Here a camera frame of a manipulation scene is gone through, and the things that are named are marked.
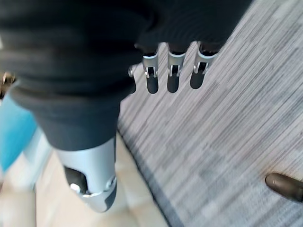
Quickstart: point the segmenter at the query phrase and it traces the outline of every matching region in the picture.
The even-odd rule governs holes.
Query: black shoe
[[[282,174],[269,174],[265,178],[265,183],[287,199],[303,202],[303,182]]]

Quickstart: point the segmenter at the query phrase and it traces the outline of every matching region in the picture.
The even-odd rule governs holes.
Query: silver metal part
[[[154,56],[143,56],[142,64],[147,78],[150,77],[148,68],[153,68],[154,77],[158,76],[158,52]]]
[[[217,54],[214,54],[212,56],[205,56],[200,52],[200,50],[198,48],[197,54],[196,54],[196,57],[195,57],[195,64],[194,64],[194,70],[193,70],[194,73],[196,73],[196,74],[198,73],[200,63],[204,62],[204,63],[206,63],[206,67],[203,71],[203,74],[206,74],[206,72],[210,68],[210,66],[211,66],[211,64],[214,61],[216,56],[217,56]]]
[[[97,212],[108,210],[112,205],[108,204],[108,198],[116,196],[115,147],[115,138],[112,138],[91,149],[57,151],[65,167],[85,175],[88,189],[85,193],[80,192],[80,186],[76,183],[71,183],[70,188]]]
[[[172,77],[172,67],[174,65],[178,65],[178,72],[177,72],[177,77],[180,76],[182,67],[183,67],[183,62],[185,59],[186,53],[183,54],[173,54],[169,52],[168,54],[168,68],[169,68],[169,76]]]
[[[132,65],[129,67],[129,69],[128,69],[129,77],[134,77],[134,71],[136,70],[136,68],[137,68],[137,65]]]

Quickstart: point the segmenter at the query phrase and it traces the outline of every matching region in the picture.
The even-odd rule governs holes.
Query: prosthetic hand
[[[169,43],[167,87],[176,92],[187,45],[180,51],[172,44],[215,43],[214,49],[199,48],[191,82],[198,88],[250,2],[0,3],[0,67],[20,82],[12,98],[32,112],[58,150],[70,188],[95,211],[108,210],[115,198],[120,102],[135,90],[130,66],[142,55],[149,92],[159,87],[157,45],[142,54],[134,44]]]

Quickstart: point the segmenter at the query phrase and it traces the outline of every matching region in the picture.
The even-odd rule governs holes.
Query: robotic hand
[[[192,41],[201,41],[190,82],[192,88],[199,88],[216,53],[250,3],[0,3],[0,67],[16,73],[20,82],[11,89],[11,96],[32,112],[56,148],[70,188],[95,211],[108,210],[116,196],[115,134],[120,102],[135,91],[132,65],[143,57],[147,88],[155,94],[159,89],[158,59],[162,60],[158,43],[169,43],[167,89],[177,92],[187,48]],[[135,48],[135,43],[145,48]],[[26,116],[34,122],[31,115]],[[11,135],[20,123],[13,127],[6,122],[9,117],[9,111],[0,116],[4,170],[26,146],[35,128],[19,129],[16,140]],[[8,152],[10,146],[14,152]]]

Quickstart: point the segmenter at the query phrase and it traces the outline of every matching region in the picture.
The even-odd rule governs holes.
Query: beige floor
[[[40,141],[44,148],[45,141],[45,138]],[[33,163],[25,165],[22,157],[14,163],[12,168],[16,170],[10,169],[5,189],[0,193],[0,227],[34,227],[35,224],[37,227],[167,227],[119,135],[116,141],[117,195],[109,211],[94,212],[69,189],[63,168],[51,152],[36,183],[36,193],[31,190],[32,184],[28,184],[36,177],[24,175],[22,171],[26,172],[26,167],[32,169]]]

